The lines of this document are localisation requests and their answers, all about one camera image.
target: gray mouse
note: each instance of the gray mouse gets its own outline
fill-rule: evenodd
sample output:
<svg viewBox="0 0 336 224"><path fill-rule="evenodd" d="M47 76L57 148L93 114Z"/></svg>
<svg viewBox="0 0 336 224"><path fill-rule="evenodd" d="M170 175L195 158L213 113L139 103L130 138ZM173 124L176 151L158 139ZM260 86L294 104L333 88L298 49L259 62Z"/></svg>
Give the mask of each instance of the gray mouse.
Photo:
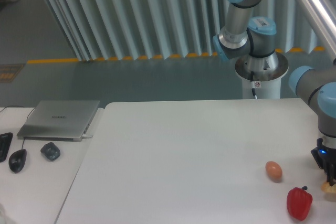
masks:
<svg viewBox="0 0 336 224"><path fill-rule="evenodd" d="M53 142L45 144L41 149L41 153L50 161L56 160L61 155L61 151Z"/></svg>
<svg viewBox="0 0 336 224"><path fill-rule="evenodd" d="M26 163L27 151L26 149L14 152L8 160L9 168L13 173L19 173Z"/></svg>

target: brown egg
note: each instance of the brown egg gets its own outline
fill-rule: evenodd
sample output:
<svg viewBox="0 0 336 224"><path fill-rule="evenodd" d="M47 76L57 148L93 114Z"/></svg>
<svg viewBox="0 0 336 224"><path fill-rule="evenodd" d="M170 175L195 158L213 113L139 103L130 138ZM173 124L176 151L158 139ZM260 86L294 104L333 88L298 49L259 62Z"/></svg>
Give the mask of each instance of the brown egg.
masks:
<svg viewBox="0 0 336 224"><path fill-rule="evenodd" d="M272 179L279 180L282 177L282 169L280 165L278 165L274 161L267 162L265 169L266 169L267 175Z"/></svg>

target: gray floor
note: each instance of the gray floor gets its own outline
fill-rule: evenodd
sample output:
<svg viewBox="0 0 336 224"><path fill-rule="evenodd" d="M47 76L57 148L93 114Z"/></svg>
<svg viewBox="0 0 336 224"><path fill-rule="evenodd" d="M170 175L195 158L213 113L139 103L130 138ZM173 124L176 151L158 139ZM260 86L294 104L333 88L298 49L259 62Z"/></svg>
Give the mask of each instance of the gray floor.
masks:
<svg viewBox="0 0 336 224"><path fill-rule="evenodd" d="M0 64L29 59L74 58L43 0L20 0L0 8ZM290 73L299 66L331 66L324 52L285 54ZM36 106L40 100L98 99L110 102L241 99L235 61L218 57L168 60L27 64L12 83L0 83L0 106Z"/></svg>

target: red bell pepper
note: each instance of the red bell pepper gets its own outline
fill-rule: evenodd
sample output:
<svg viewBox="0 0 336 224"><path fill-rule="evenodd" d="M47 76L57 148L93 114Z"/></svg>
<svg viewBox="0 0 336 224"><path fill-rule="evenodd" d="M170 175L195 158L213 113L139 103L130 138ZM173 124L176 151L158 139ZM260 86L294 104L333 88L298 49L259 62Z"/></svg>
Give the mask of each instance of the red bell pepper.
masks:
<svg viewBox="0 0 336 224"><path fill-rule="evenodd" d="M287 195L287 210L292 217L298 220L304 220L307 217L313 202L313 197L306 190L306 186L295 187Z"/></svg>

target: silver laptop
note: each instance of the silver laptop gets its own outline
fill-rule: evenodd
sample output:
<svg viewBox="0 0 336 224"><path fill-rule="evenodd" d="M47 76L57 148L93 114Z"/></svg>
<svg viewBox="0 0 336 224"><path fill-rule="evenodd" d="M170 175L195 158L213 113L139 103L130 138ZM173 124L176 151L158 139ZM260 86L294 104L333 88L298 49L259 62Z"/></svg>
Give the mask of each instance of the silver laptop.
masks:
<svg viewBox="0 0 336 224"><path fill-rule="evenodd" d="M99 101L41 101L17 133L18 138L81 141Z"/></svg>

